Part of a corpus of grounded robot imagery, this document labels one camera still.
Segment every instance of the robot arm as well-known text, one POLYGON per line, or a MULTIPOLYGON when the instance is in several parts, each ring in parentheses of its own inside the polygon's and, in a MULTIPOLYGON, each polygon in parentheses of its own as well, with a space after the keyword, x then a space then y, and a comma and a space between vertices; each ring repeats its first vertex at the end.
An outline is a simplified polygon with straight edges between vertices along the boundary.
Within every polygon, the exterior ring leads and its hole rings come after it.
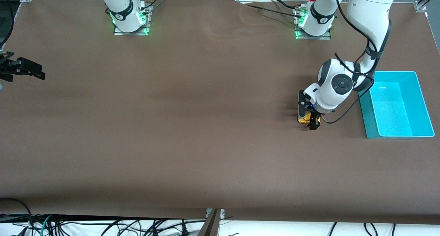
MULTIPOLYGON (((335 3, 336 7, 338 6, 336 0, 316 0, 315 3, 319 1, 325 1, 328 4, 335 3)), ((355 29, 358 29, 361 34, 367 37, 366 55, 361 63, 343 62, 340 59, 330 59, 324 62, 318 73, 318 83, 314 83, 304 91, 301 91, 308 101, 305 101, 305 104, 301 104, 304 101, 299 101, 299 122, 305 122, 306 111, 312 114, 312 118, 318 120, 321 115, 327 114, 338 107, 350 95, 352 90, 360 92, 371 86, 371 77, 374 74, 391 30, 388 12, 393 1, 349 0, 347 20, 355 29)), ((307 5, 307 8, 313 8, 313 4, 307 5)), ((323 24, 319 23, 319 18, 314 18, 313 13, 308 13, 310 18, 307 19, 303 27, 307 33, 310 32, 309 29, 313 28, 313 24, 315 24, 315 29, 319 30, 312 32, 317 34, 321 32, 324 34, 331 26, 335 12, 334 7, 327 5, 326 7, 320 6, 319 8, 327 8, 326 11, 319 13, 320 15, 327 15, 327 18, 331 15, 331 18, 323 24)))
POLYGON ((134 32, 146 23, 145 2, 140 0, 104 0, 113 22, 122 32, 134 32))

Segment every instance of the teal plastic bin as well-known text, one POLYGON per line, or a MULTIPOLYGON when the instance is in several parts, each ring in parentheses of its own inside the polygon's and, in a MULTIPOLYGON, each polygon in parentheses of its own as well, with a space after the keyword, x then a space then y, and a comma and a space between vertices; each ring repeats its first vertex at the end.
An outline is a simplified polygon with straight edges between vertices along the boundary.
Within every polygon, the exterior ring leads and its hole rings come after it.
POLYGON ((415 72, 377 71, 374 82, 373 87, 360 98, 368 139, 434 137, 415 72))

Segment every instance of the table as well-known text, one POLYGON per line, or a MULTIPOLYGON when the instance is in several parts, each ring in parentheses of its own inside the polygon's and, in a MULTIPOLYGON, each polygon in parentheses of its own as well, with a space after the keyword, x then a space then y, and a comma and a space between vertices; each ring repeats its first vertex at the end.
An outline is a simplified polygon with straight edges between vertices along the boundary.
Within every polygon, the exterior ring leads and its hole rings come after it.
MULTIPOLYGON (((21 7, 6 49, 47 79, 16 77, 0 94, 1 196, 40 214, 203 218, 221 207, 246 220, 440 222, 437 137, 366 139, 359 106, 318 131, 295 121, 297 92, 321 64, 363 51, 341 17, 332 40, 296 40, 286 15, 166 0, 150 35, 130 37, 112 35, 104 9, 21 7)), ((437 130, 440 62, 427 18, 412 4, 394 4, 390 18, 378 70, 417 72, 437 130)))

